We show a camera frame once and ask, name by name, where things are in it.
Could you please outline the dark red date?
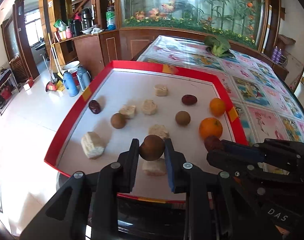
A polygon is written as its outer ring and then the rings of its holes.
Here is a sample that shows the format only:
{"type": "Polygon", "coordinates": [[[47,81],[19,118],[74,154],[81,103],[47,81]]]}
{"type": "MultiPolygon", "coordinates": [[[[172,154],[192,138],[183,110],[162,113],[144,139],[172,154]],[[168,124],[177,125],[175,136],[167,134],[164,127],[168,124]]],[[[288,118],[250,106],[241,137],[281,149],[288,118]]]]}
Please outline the dark red date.
{"type": "Polygon", "coordinates": [[[206,137],[206,139],[204,140],[204,145],[208,152],[214,150],[224,150],[224,145],[222,141],[214,135],[206,137]]]}

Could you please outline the brown round longan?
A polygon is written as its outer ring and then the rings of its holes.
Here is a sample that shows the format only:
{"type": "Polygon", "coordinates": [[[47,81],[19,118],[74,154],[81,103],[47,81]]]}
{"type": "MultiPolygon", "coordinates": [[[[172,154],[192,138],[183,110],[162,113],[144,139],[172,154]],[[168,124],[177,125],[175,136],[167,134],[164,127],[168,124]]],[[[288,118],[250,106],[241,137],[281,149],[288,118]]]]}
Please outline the brown round longan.
{"type": "Polygon", "coordinates": [[[139,155],[146,161],[159,159],[165,149],[165,143],[158,135],[148,135],[139,147],[139,155]]]}

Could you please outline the small orange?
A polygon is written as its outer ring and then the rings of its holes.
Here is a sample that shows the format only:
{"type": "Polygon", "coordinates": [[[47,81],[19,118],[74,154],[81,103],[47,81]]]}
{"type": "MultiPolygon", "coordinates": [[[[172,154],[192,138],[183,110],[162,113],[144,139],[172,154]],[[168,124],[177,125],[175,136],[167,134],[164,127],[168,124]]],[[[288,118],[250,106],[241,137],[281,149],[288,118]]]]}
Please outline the small orange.
{"type": "Polygon", "coordinates": [[[210,109],[213,116],[220,117],[225,113],[226,105],[225,105],[225,102],[222,99],[213,98],[210,101],[209,109],[210,109]]]}

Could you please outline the beige ginger lump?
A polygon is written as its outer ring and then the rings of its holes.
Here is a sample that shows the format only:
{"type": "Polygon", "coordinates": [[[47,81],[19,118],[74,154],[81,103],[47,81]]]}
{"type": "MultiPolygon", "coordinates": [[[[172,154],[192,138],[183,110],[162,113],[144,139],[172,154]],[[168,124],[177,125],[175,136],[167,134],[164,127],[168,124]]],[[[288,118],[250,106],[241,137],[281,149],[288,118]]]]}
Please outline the beige ginger lump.
{"type": "Polygon", "coordinates": [[[157,135],[163,140],[170,137],[169,131],[166,126],[158,124],[149,127],[148,135],[157,135]]]}

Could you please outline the brown longan fruit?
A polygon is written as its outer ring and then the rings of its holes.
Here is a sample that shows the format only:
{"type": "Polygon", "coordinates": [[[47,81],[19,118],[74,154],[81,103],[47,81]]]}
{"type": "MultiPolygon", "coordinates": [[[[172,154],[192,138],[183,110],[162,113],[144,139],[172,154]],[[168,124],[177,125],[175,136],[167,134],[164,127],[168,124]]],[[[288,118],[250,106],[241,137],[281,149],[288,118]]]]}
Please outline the brown longan fruit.
{"type": "Polygon", "coordinates": [[[191,116],[186,111],[179,111],[175,115],[175,121],[180,126],[187,126],[191,122],[191,116]]]}

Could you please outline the red jujube date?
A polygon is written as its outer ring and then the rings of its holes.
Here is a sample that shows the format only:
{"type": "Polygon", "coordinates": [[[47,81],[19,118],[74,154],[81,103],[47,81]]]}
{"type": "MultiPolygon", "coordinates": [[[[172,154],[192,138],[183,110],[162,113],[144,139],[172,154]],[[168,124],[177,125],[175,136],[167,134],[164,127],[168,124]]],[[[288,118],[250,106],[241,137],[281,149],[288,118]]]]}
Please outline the red jujube date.
{"type": "Polygon", "coordinates": [[[197,103],[198,99],[196,96],[191,94],[186,94],[181,98],[181,101],[186,106],[191,106],[197,103]]]}

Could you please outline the beige ginger block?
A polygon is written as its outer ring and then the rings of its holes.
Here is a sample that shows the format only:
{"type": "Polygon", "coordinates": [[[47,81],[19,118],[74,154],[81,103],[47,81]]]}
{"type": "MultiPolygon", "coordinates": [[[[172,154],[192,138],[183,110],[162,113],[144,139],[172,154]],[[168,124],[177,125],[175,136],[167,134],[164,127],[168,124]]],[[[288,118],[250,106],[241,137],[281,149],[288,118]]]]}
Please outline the beige ginger block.
{"type": "Polygon", "coordinates": [[[100,157],[105,150],[105,143],[95,132],[87,132],[81,138],[81,146],[88,159],[96,159],[100,157]]]}

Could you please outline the beige ginger chunk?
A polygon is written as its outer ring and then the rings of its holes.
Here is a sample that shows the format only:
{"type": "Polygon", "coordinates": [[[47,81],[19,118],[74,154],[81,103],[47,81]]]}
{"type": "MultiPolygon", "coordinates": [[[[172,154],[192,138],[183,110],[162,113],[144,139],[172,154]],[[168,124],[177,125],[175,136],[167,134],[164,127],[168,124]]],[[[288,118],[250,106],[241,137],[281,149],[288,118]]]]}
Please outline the beige ginger chunk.
{"type": "Polygon", "coordinates": [[[156,103],[154,103],[153,100],[144,100],[142,106],[141,106],[141,111],[145,115],[154,115],[157,113],[158,106],[156,103]]]}

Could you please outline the beige ginger piece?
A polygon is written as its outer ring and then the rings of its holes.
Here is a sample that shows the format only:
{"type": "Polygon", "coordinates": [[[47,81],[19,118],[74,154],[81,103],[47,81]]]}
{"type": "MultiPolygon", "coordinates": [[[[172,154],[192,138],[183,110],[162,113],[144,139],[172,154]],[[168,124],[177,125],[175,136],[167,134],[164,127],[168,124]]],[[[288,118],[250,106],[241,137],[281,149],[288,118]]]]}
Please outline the beige ginger piece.
{"type": "Polygon", "coordinates": [[[125,119],[133,119],[136,115],[135,105],[123,105],[119,110],[119,113],[124,116],[125,119]]]}

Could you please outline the pale ginger piece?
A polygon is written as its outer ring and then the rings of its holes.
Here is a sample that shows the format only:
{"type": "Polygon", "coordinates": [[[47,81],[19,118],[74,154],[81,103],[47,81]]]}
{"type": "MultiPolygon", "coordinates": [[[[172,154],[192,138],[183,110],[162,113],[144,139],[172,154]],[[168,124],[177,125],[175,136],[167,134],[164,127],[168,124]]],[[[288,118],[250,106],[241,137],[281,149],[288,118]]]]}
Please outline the pale ginger piece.
{"type": "Polygon", "coordinates": [[[168,95],[168,87],[163,84],[155,85],[154,91],[155,91],[156,96],[167,96],[168,95]]]}

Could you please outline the dark red jujube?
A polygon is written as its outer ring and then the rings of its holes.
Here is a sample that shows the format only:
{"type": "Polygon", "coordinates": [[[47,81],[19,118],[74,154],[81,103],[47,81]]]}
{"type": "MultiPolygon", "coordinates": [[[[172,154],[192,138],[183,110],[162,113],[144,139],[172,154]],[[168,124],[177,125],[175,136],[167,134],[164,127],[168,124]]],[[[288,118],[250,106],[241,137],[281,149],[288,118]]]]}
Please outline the dark red jujube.
{"type": "Polygon", "coordinates": [[[96,100],[91,100],[88,107],[93,114],[99,114],[101,112],[100,104],[96,100]]]}

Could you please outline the red rimmed white tray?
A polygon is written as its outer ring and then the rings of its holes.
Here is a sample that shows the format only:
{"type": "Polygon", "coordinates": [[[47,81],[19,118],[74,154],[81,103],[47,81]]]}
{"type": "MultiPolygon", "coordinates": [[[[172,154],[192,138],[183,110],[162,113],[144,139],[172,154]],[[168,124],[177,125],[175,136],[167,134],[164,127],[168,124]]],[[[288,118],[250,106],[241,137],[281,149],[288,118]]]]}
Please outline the red rimmed white tray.
{"type": "Polygon", "coordinates": [[[66,176],[76,171],[90,174],[115,162],[120,153],[129,149],[133,139],[143,141],[149,127],[164,125],[176,151],[185,155],[188,162],[203,171],[216,174],[218,169],[209,165],[207,151],[199,134],[200,122],[211,117],[210,101],[220,98],[226,103],[226,112],[220,117],[223,126],[222,139],[247,144],[245,132],[230,97],[220,80],[213,74],[188,68],[176,68],[173,72],[164,65],[136,61],[113,61],[90,83],[70,109],[45,155],[44,161],[66,176]],[[156,96],[154,86],[168,87],[167,96],[156,96]],[[196,104],[186,106],[181,98],[191,94],[196,104]],[[88,104],[99,102],[101,112],[93,114],[88,104]],[[144,100],[157,104],[157,113],[145,115],[141,111],[144,100]],[[126,119],[126,126],[115,129],[111,117],[123,105],[135,105],[136,115],[126,119]],[[187,126],[175,121],[179,111],[191,116],[187,126]],[[105,143],[104,153],[96,159],[88,159],[81,146],[81,138],[87,132],[95,132],[105,143]]]}

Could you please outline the purple bottles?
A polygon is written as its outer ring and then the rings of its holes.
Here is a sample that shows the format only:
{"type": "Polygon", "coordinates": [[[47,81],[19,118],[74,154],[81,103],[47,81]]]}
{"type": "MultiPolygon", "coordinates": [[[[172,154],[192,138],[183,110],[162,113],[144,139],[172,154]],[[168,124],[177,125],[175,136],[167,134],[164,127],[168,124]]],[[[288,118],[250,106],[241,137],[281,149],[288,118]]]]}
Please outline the purple bottles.
{"type": "Polygon", "coordinates": [[[282,55],[282,50],[281,48],[275,46],[273,48],[273,52],[272,52],[272,56],[271,59],[274,63],[278,64],[280,62],[281,59],[281,55],[282,55]]]}

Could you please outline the wooden cabinet counter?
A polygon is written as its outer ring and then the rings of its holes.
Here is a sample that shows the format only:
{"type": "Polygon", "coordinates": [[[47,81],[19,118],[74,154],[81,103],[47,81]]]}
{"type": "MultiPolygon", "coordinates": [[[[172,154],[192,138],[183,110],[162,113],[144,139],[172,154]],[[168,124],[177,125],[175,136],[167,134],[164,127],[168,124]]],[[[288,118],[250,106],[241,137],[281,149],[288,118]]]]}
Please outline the wooden cabinet counter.
{"type": "Polygon", "coordinates": [[[74,44],[75,56],[64,59],[70,62],[78,59],[94,75],[113,60],[136,60],[158,36],[166,35],[188,40],[203,41],[206,34],[179,29],[164,28],[121,28],[103,31],[96,35],[80,35],[55,44],[57,49],[68,42],[74,44]]]}

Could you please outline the black thermos kettle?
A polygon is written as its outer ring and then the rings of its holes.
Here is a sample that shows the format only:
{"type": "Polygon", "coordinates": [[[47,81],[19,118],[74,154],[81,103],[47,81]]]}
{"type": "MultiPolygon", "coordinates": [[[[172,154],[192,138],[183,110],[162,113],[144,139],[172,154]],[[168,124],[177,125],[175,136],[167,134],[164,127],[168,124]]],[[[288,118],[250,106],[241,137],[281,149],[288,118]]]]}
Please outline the black thermos kettle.
{"type": "Polygon", "coordinates": [[[91,8],[84,8],[81,10],[82,29],[88,29],[93,26],[93,16],[91,8]]]}

